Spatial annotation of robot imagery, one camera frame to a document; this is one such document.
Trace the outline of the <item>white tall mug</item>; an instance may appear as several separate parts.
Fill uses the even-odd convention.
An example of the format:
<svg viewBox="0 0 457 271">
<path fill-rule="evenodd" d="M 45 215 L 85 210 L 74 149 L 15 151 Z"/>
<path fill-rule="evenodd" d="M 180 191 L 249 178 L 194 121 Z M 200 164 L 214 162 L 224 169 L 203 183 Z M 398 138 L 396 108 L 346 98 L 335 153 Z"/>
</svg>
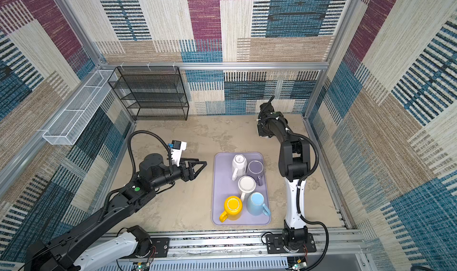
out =
<svg viewBox="0 0 457 271">
<path fill-rule="evenodd" d="M 232 181 L 237 180 L 240 176 L 246 175 L 247 160 L 244 155 L 237 154 L 232 161 Z"/>
</svg>

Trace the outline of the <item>yellow mug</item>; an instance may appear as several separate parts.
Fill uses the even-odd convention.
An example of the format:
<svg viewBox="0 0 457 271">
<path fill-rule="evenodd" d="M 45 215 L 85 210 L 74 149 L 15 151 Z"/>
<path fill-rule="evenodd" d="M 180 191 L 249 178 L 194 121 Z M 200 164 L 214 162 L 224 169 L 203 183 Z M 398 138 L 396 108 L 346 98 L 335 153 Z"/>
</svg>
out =
<svg viewBox="0 0 457 271">
<path fill-rule="evenodd" d="M 237 196 L 231 196 L 226 198 L 223 205 L 223 212 L 219 217 L 219 221 L 224 223 L 225 221 L 236 221 L 242 214 L 243 203 L 242 200 Z"/>
</svg>

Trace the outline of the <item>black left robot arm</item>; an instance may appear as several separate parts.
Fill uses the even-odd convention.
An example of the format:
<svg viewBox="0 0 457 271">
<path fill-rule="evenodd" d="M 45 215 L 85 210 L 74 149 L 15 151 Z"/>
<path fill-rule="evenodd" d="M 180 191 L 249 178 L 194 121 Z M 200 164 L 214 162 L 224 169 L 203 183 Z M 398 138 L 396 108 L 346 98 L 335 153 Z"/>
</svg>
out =
<svg viewBox="0 0 457 271">
<path fill-rule="evenodd" d="M 200 173 L 195 166 L 204 169 L 207 163 L 185 158 L 178 164 L 166 166 L 162 155 L 146 156 L 133 178 L 118 191 L 110 192 L 104 206 L 96 213 L 61 236 L 32 244 L 26 253 L 24 270 L 94 271 L 133 254 L 139 243 L 149 241 L 146 232 L 138 226 L 96 247 L 93 243 L 147 205 L 156 196 L 158 188 L 179 179 L 185 182 L 194 180 Z"/>
</svg>

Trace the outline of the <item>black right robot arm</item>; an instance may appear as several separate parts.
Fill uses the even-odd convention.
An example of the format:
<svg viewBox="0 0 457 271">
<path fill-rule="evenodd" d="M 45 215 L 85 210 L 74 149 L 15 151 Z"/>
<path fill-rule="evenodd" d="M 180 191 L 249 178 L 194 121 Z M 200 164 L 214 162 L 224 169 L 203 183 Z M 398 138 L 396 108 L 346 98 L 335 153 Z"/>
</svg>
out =
<svg viewBox="0 0 457 271">
<path fill-rule="evenodd" d="M 307 224 L 301 201 L 304 199 L 305 184 L 309 176 L 317 169 L 319 155 L 311 162 L 310 148 L 315 144 L 307 137 L 293 132 L 283 113 L 275 111 L 272 105 L 274 97 L 260 105 L 257 129 L 260 137 L 276 137 L 280 143 L 278 169 L 287 187 L 287 212 L 282 231 L 282 240 L 286 252 L 297 252 L 308 239 Z"/>
</svg>

